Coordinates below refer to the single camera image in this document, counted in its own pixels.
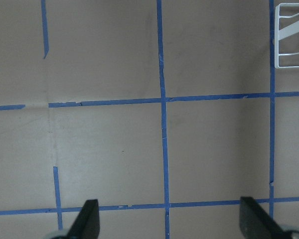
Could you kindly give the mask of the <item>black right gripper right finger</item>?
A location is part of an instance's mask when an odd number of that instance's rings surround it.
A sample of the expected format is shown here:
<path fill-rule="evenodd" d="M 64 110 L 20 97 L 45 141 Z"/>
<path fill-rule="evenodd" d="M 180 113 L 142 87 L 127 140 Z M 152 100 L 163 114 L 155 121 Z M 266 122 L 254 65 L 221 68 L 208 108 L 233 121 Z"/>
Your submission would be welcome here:
<path fill-rule="evenodd" d="M 245 239 L 286 239 L 287 234 L 252 197 L 241 197 L 239 227 Z"/>

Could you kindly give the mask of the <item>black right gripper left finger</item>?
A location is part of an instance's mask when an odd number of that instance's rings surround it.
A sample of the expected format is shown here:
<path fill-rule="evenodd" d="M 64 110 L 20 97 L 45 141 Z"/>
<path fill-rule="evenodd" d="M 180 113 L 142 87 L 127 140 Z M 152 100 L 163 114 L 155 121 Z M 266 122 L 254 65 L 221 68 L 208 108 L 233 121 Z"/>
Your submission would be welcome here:
<path fill-rule="evenodd" d="M 71 228 L 68 239 L 97 239 L 100 234 L 99 204 L 97 199 L 87 200 Z"/>

